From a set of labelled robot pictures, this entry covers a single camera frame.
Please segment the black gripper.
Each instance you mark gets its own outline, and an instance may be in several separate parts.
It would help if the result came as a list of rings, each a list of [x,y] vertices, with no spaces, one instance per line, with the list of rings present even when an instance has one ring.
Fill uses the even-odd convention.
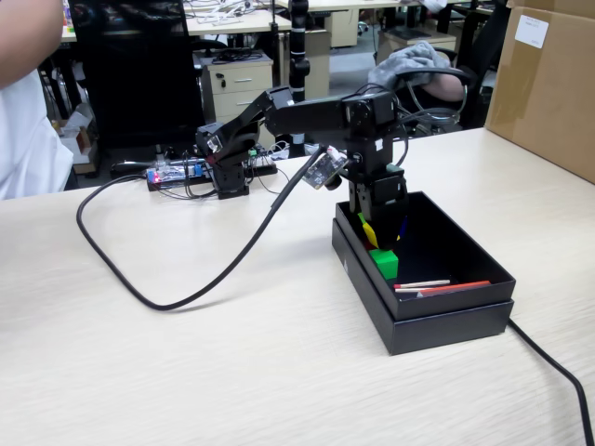
[[[407,202],[406,180],[401,174],[350,183],[350,211],[372,223],[380,249],[392,249],[398,242]]]

